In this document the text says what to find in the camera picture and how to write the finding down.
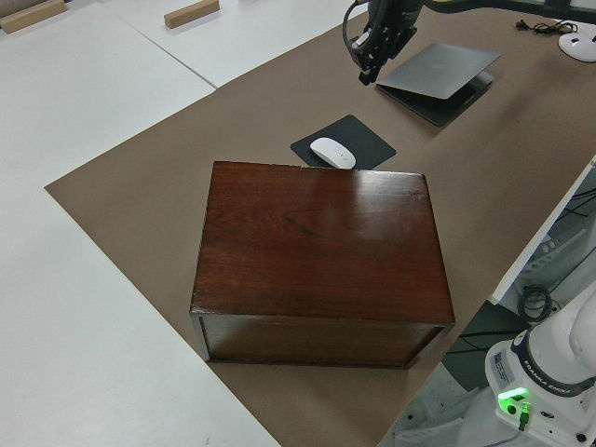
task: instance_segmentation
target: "mouse pad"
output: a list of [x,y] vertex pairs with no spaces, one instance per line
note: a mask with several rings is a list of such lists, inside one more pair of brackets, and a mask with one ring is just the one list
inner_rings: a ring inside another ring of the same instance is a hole
[[310,150],[310,143],[321,137],[331,138],[345,146],[356,158],[354,169],[373,169],[396,154],[395,149],[353,115],[345,116],[326,128],[302,138],[293,143],[291,149],[308,166],[329,168],[331,165]]

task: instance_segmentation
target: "white mouse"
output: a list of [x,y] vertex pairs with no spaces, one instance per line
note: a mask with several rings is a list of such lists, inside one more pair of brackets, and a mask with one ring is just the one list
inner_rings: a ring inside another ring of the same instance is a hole
[[334,168],[352,169],[356,158],[342,144],[331,138],[317,138],[310,143],[312,151]]

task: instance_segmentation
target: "laptop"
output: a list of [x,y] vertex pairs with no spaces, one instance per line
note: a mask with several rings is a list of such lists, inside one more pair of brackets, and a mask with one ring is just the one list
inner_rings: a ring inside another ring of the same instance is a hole
[[444,126],[493,82],[484,69],[500,54],[433,44],[379,79],[376,87],[435,126]]

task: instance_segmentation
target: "brown wooden box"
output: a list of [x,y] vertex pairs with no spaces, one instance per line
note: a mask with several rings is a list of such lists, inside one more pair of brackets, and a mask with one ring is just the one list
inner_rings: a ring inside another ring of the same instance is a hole
[[212,360],[410,366],[454,324],[425,177],[215,162],[190,311]]

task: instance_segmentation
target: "box top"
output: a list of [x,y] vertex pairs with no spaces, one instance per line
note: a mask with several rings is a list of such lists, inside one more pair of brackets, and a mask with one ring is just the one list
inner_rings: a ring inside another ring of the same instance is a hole
[[454,323],[425,177],[215,162],[191,311]]

